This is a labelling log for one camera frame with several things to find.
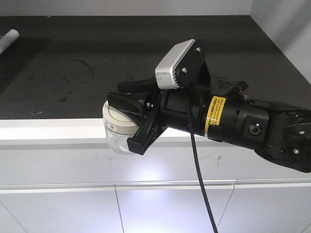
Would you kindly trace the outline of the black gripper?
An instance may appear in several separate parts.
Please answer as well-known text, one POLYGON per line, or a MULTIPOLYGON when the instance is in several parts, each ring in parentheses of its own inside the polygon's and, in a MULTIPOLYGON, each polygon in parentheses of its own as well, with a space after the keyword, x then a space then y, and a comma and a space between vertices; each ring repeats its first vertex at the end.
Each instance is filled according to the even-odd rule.
POLYGON ((152 109, 146 104, 157 91, 155 78, 117 83, 118 92, 109 92, 109 106, 124 113, 138 125, 127 139, 130 152, 143 155, 167 129, 193 132, 203 136, 211 86, 195 84, 176 90, 161 90, 155 95, 152 109))

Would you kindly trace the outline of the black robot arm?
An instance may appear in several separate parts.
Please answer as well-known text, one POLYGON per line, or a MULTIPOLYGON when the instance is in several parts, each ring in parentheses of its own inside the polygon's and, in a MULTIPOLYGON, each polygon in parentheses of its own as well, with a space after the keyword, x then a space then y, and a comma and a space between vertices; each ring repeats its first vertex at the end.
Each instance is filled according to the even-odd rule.
POLYGON ((160 89, 155 79, 118 83, 108 104, 135 122, 127 140, 143 155, 167 129, 254 150, 263 159, 300 172, 311 170, 311 113, 293 106, 247 100, 230 90, 214 94, 206 82, 160 89))

